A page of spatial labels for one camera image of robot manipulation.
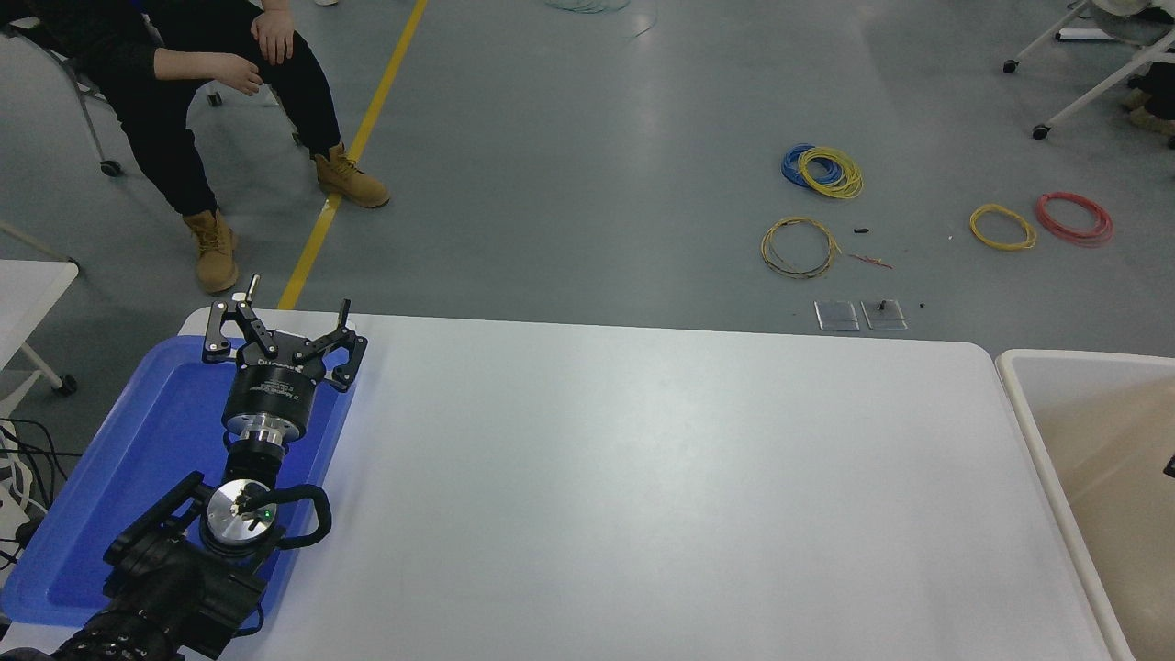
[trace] hand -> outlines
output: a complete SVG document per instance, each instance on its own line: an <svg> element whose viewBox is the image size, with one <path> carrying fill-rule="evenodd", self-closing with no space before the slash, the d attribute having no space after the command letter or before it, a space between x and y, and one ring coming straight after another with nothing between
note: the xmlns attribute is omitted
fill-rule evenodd
<svg viewBox="0 0 1175 661"><path fill-rule="evenodd" d="M288 9L268 9L254 19L249 29L270 65L294 56L294 16Z"/></svg>
<svg viewBox="0 0 1175 661"><path fill-rule="evenodd" d="M209 77L216 79L242 94L253 96L261 90L257 65L230 53L207 53Z"/></svg>

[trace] blue wire coil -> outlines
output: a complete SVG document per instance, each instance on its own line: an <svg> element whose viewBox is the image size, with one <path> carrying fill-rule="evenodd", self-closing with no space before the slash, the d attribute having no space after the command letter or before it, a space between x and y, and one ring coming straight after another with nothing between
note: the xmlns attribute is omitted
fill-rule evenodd
<svg viewBox="0 0 1175 661"><path fill-rule="evenodd" d="M784 176L786 176L788 181L791 181L797 186L803 186L804 188L812 188L811 186L808 186L807 181L804 180L804 175L800 174L800 170L797 166L799 163L800 156L804 155L804 151L814 148L815 144L808 144L804 142L792 147L787 151L787 154L784 155L784 162L779 164L779 170L784 173ZM815 178L818 183L827 186L830 183L835 183L837 181L840 181L840 176L841 174L844 174L844 171L840 169L840 166L835 161L821 157L821 158L812 158L812 162L820 163L827 170L821 175L817 175L814 171L811 171L810 169L808 174L811 174L812 178Z"/></svg>

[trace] yellow floor line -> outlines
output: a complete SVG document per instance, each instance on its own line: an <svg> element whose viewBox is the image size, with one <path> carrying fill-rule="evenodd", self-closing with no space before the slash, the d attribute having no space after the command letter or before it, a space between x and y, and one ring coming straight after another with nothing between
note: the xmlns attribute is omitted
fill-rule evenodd
<svg viewBox="0 0 1175 661"><path fill-rule="evenodd" d="M371 104L368 106L367 113L363 115L360 130L355 134L355 140L351 140L347 149L351 160L358 161L360 156L363 155L363 149L367 148L368 137L371 136L371 129L375 128L375 122L380 119L383 103L388 100L388 92L391 90L391 83L396 81L396 74L400 72L400 63L404 61L404 54L408 52L408 46L412 42L412 35L416 34L416 26L419 25L424 6L428 4L429 0L416 0L416 6L412 7L412 14L408 18L408 25L404 26L404 32L400 35L396 49L391 53L391 60L388 62L388 68L383 72L383 77L380 80L380 87L375 90ZM338 211L341 198L337 193L331 193L327 196L327 203L322 205L322 213L318 214L318 220L314 223L310 237L307 238L306 247L302 248L302 256L298 257L297 265L294 267L294 272L290 274L289 282L286 283L286 290L282 292L281 299L277 301L277 309L294 309L294 305L297 304L307 277L310 276L310 269L314 268L314 261L318 258L318 250L322 249L322 243L327 240L327 232L330 231L330 223L335 221L335 214Z"/></svg>

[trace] caster wheel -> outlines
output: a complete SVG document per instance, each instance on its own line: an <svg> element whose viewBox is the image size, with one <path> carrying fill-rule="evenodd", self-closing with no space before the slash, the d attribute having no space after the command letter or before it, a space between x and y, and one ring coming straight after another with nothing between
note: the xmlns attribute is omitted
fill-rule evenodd
<svg viewBox="0 0 1175 661"><path fill-rule="evenodd" d="M73 378L73 375L62 375L61 387L53 389L53 392L63 398L68 398L78 392L78 380Z"/></svg>

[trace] robotic arm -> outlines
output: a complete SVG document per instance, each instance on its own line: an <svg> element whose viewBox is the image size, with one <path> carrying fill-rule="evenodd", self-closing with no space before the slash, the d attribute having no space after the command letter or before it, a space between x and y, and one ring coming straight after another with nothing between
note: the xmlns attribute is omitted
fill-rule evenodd
<svg viewBox="0 0 1175 661"><path fill-rule="evenodd" d="M277 488L289 444L306 434L316 389L345 392L355 382L367 339L347 328L344 299L330 333L310 340L269 330L253 311L248 291L212 305L202 359L235 362L236 376L221 423L228 459L219 487L190 473L110 545L102 560L114 567L102 594L110 602L60 649L14 649L0 661L175 661L181 647L216 659L253 630L241 627L260 611L266 581L256 576L280 549L321 541L331 525L325 492L314 485ZM222 335L235 322L244 345L235 352ZM336 350L345 360L327 373ZM287 537L277 508L310 500L317 528ZM196 526L201 545L188 540Z"/></svg>

